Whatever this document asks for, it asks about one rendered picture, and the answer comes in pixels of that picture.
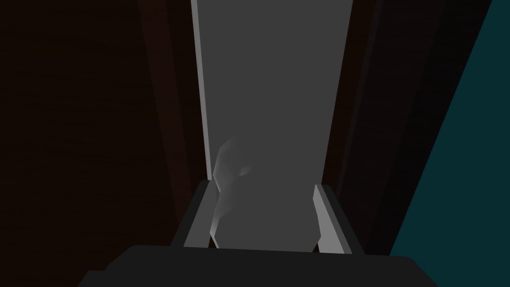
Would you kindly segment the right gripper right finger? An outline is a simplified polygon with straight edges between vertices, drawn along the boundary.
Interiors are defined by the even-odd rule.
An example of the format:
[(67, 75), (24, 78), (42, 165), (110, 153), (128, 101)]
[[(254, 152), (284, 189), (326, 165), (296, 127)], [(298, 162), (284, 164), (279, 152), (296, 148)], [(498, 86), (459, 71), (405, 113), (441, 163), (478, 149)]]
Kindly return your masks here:
[(333, 191), (326, 184), (316, 184), (313, 202), (321, 237), (321, 253), (364, 255), (365, 252)]

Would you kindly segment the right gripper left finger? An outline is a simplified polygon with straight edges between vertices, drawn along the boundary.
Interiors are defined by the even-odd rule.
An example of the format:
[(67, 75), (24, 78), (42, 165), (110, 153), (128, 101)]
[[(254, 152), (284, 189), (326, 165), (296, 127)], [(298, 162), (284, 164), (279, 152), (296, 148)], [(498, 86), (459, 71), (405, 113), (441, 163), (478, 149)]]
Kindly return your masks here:
[(199, 183), (182, 222), (171, 242), (172, 248), (208, 248), (210, 230), (219, 197), (215, 181)]

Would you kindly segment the grey door leaf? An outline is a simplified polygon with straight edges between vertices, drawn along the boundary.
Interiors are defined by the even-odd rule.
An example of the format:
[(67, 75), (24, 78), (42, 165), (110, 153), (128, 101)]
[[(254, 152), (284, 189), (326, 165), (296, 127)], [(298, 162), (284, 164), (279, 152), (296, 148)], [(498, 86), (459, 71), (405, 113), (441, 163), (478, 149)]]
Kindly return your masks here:
[(354, 0), (191, 0), (207, 176), (247, 134), (263, 163), (318, 183)]

